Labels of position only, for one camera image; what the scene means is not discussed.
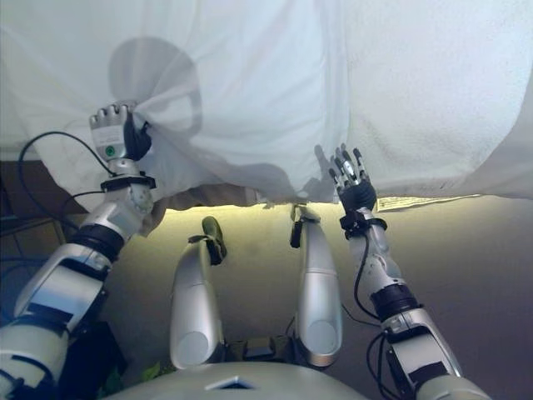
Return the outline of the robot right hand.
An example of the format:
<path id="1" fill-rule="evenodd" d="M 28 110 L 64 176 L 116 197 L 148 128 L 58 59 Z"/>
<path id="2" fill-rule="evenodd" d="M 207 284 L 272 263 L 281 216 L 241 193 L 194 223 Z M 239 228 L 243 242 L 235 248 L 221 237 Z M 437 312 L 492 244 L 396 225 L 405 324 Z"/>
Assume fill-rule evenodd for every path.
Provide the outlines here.
<path id="1" fill-rule="evenodd" d="M 376 190 L 357 147 L 352 152 L 339 147 L 332 157 L 328 173 L 346 213 L 361 208 L 372 211 L 377 200 Z"/>

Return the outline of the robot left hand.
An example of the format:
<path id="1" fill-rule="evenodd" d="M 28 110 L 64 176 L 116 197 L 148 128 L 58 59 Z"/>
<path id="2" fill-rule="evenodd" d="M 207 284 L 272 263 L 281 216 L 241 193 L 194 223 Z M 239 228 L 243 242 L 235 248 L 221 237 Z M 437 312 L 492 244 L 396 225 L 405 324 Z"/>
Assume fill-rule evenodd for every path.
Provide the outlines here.
<path id="1" fill-rule="evenodd" d="M 152 147 L 150 124 L 135 116 L 137 102 L 125 100 L 99 108 L 89 118 L 92 140 L 99 156 L 109 162 L 141 160 Z"/>

